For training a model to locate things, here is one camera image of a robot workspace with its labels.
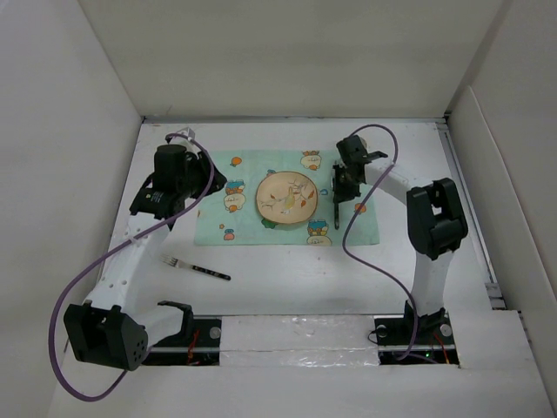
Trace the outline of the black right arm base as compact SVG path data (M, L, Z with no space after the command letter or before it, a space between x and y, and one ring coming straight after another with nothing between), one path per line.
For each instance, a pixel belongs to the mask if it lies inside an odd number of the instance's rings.
M403 314L373 317L367 339L378 349L380 365L460 364L450 316L444 308L415 322L412 308Z

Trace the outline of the green cartoon print cloth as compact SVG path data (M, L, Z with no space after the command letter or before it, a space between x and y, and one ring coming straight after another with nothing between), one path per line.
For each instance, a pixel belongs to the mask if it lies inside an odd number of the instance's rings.
M198 246L312 245L350 246L379 243L379 226L371 200L357 198L339 205L340 229L334 228L332 166L335 151L216 151L216 167L225 175L225 188L203 199L198 210L194 242ZM259 183L275 172L300 172L319 191L319 205L312 217L294 225L263 219L256 208Z

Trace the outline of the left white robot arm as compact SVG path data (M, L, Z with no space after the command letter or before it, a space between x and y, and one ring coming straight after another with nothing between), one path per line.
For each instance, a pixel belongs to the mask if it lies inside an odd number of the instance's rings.
M188 208L186 200L198 203L225 183L206 152L183 144L157 148L154 171L130 206L124 248L110 256L85 301L65 310L64 326L78 361L133 371L160 341L181 346L193 338L190 305L162 300L142 311L138 298L159 247Z

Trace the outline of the fork with black handle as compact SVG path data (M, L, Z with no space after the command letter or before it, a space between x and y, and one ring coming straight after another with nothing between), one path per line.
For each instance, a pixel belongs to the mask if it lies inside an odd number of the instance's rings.
M191 263L187 263L187 262L185 262L183 260L180 260L180 259L177 259L175 257L171 257L167 254L161 254L159 256L159 259L163 263L165 263L166 265L172 266L174 268L192 270L194 272L202 273L204 275L215 277L215 278L218 278L220 280L226 280L226 281L231 281L232 280L232 277L228 274L217 272L217 271L214 271L214 270L202 267L202 266L193 265Z

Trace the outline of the round bird pattern plate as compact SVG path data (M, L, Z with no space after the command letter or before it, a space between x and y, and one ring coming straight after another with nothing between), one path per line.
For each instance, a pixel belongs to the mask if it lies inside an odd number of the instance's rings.
M315 183L300 172L275 172L258 185L255 195L258 214L281 225L309 220L319 205Z

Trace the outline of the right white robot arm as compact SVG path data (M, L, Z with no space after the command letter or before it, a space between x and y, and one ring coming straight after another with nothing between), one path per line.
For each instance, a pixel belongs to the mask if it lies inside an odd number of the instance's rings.
M402 332L409 341L421 343L433 334L430 317L440 314L444 308L448 269L453 254L468 235L458 188L450 178L423 178L390 159L333 166L335 205L359 197L361 185L376 185L406 207L408 238L416 252L413 287L408 299L415 314L402 321Z

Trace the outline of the knife with patterned handle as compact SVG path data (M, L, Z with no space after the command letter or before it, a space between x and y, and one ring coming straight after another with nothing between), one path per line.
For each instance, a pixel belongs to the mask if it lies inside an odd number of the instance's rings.
M338 203L334 203L333 206L334 209L334 228L335 230L339 230L340 229L340 212L339 212L339 204Z

